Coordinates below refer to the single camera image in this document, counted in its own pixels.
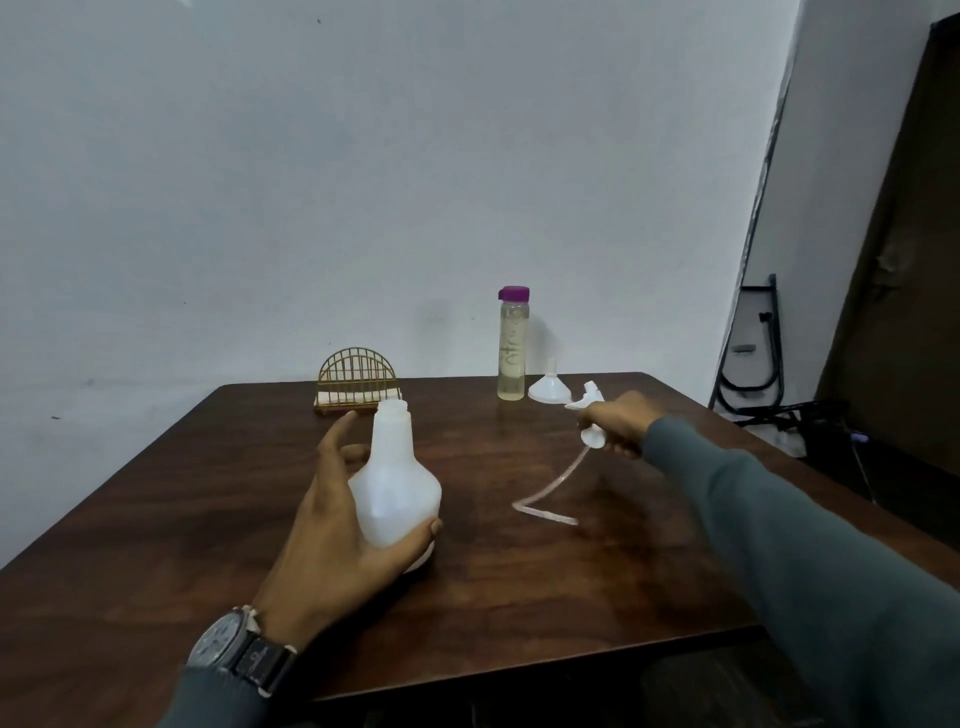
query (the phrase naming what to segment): floor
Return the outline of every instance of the floor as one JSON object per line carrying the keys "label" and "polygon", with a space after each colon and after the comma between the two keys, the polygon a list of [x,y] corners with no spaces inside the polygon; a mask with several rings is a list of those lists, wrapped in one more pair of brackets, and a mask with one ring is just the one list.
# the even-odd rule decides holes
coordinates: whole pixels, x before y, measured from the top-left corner
{"label": "floor", "polygon": [[[808,465],[960,549],[960,478],[881,443],[808,442]],[[326,706],[322,726],[828,728],[769,640],[651,660],[608,655]]]}

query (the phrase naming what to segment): person's left hand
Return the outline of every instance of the person's left hand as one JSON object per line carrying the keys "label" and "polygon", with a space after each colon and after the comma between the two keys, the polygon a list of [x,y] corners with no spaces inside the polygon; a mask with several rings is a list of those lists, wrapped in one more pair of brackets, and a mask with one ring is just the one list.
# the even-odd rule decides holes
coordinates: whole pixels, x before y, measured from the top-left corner
{"label": "person's left hand", "polygon": [[252,604],[264,637],[297,651],[393,583],[423,555],[443,525],[430,518],[393,546],[367,543],[347,485],[346,463],[366,460],[370,448],[340,447],[354,420],[356,412],[347,413],[320,442],[313,483]]}

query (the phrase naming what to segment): watch face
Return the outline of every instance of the watch face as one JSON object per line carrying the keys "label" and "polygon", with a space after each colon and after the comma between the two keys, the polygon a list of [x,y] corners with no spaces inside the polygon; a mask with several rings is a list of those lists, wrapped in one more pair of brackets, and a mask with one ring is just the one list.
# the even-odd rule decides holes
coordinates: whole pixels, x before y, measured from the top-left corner
{"label": "watch face", "polygon": [[186,663],[191,667],[209,667],[227,651],[243,628],[242,612],[230,612],[217,619],[190,650]]}

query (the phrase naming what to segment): bottle neck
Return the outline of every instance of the bottle neck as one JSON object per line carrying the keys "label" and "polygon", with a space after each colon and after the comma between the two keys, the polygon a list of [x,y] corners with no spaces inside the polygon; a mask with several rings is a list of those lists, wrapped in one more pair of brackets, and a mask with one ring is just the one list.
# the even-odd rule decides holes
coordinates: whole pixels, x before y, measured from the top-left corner
{"label": "bottle neck", "polygon": [[377,412],[373,416],[370,461],[397,463],[408,460],[415,460],[410,413]]}

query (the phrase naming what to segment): sleeve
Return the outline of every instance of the sleeve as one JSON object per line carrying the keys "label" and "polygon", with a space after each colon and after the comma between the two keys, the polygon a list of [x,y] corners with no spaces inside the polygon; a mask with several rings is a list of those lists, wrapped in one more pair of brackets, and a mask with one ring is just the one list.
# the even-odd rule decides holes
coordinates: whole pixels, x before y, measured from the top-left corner
{"label": "sleeve", "polygon": [[960,595],[687,422],[646,460],[692,501],[717,555],[828,716],[845,726],[960,724]]}
{"label": "sleeve", "polygon": [[243,679],[218,669],[185,667],[156,728],[259,728],[268,703]]}

